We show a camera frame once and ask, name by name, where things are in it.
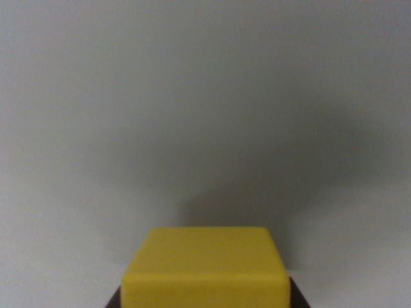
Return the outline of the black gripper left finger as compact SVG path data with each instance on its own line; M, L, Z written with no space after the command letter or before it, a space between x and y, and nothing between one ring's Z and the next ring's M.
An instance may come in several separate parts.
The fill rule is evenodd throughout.
M121 308L121 288L118 287L105 308Z

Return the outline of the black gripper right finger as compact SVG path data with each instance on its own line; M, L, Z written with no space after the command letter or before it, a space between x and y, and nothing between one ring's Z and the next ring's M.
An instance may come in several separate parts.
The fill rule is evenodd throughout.
M300 289L298 288L293 278L289 277L289 279L290 279L290 307L291 308L311 308L310 304L308 303L307 299L305 299L304 295L301 293Z

